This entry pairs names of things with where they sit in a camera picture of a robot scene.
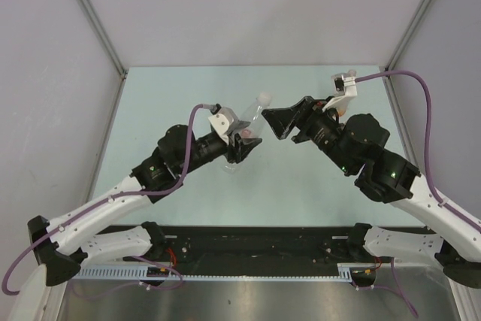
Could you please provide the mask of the clear water bottle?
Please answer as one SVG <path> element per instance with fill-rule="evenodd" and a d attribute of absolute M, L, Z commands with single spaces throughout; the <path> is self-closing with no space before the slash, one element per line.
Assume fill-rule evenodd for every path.
<path fill-rule="evenodd" d="M 270 105 L 260 104 L 256 100 L 238 117 L 240 125 L 238 126 L 237 133 L 242 138 L 259 138 L 262 133 L 262 129 L 265 125 L 265 121 L 262 118 L 262 111 L 268 108 Z"/>

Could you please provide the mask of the large orange tea bottle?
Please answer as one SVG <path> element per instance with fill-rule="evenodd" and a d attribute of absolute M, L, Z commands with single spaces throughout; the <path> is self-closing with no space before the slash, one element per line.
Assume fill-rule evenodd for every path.
<path fill-rule="evenodd" d="M 356 86 L 356 70 L 350 69 L 344 75 L 344 91 L 337 112 L 342 117 L 349 107 L 349 103 L 358 95 Z"/>

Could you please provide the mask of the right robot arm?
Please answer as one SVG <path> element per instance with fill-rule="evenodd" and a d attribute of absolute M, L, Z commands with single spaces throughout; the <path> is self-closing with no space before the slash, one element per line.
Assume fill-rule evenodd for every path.
<path fill-rule="evenodd" d="M 389 257 L 437 268 L 463 286 L 480 287 L 480 221 L 453 201 L 437 201 L 427 177 L 403 156 L 385 148 L 389 131 L 371 114 L 340 122 L 336 108 L 310 96 L 290 108 L 262 111 L 275 136 L 313 142 L 371 201 L 388 204 L 421 221 L 428 234 L 389 231 L 358 223 L 346 243 L 348 256 Z"/>

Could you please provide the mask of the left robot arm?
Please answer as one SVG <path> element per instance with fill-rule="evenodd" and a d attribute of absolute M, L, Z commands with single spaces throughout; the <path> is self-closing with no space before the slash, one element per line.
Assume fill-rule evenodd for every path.
<path fill-rule="evenodd" d="M 152 155 L 104 195 L 62 216 L 36 216 L 27 227 L 37 263 L 46 268 L 46 286 L 58 286 L 81 269 L 123 257 L 156 261 L 166 240 L 155 222 L 125 232 L 104 229 L 134 210 L 155 204 L 183 185 L 186 175 L 218 158 L 241 163 L 262 143 L 238 129 L 212 130 L 196 138 L 189 125 L 172 126 Z"/>

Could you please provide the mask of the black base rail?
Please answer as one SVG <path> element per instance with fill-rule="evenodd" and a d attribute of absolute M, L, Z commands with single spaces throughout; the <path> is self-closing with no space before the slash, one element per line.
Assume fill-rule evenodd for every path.
<path fill-rule="evenodd" d="M 350 250 L 349 226 L 161 226 L 165 240 L 147 259 L 178 271 L 214 274 L 305 275 L 341 263 L 386 265 L 387 256 Z"/>

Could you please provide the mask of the right aluminium frame post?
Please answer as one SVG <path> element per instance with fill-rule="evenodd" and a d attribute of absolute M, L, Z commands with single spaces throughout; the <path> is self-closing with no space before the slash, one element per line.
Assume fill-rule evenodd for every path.
<path fill-rule="evenodd" d="M 388 62 L 383 67 L 380 67 L 381 70 L 391 71 L 399 63 L 401 57 L 409 47 L 433 3 L 434 0 L 420 0 L 413 16 L 410 18 L 407 28 L 401 36 L 400 41 L 397 43 L 393 53 L 388 59 Z"/>

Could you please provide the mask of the aluminium frame post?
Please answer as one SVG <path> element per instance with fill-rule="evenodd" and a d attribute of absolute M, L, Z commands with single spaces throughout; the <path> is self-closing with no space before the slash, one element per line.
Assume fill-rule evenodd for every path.
<path fill-rule="evenodd" d="M 434 0 L 420 0 L 413 16 L 410 18 L 407 28 L 401 36 L 400 41 L 397 43 L 393 53 L 388 59 L 388 62 L 383 67 L 380 67 L 381 70 L 391 71 L 399 63 L 401 57 L 409 47 L 433 3 Z"/>
<path fill-rule="evenodd" d="M 87 22 L 89 23 L 93 33 L 98 39 L 101 47 L 103 48 L 105 54 L 107 55 L 110 63 L 116 70 L 117 74 L 124 78 L 127 74 L 126 67 L 123 65 L 118 52 L 116 51 L 112 40 L 110 39 L 104 24 L 101 21 L 101 18 L 96 11 L 94 4 L 91 0 L 76 0 L 80 9 L 83 12 Z"/>

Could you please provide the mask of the left aluminium frame post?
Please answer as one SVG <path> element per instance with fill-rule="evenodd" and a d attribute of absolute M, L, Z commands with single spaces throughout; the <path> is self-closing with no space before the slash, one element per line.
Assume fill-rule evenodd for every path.
<path fill-rule="evenodd" d="M 91 0 L 76 0 L 80 9 L 83 12 L 87 22 L 89 23 L 93 33 L 98 39 L 101 47 L 103 48 L 105 54 L 107 55 L 110 63 L 116 70 L 117 74 L 124 78 L 127 74 L 126 67 L 123 65 L 118 52 L 116 51 L 112 40 L 110 39 L 104 24 L 101 21 L 101 18 L 96 11 L 94 4 Z"/>

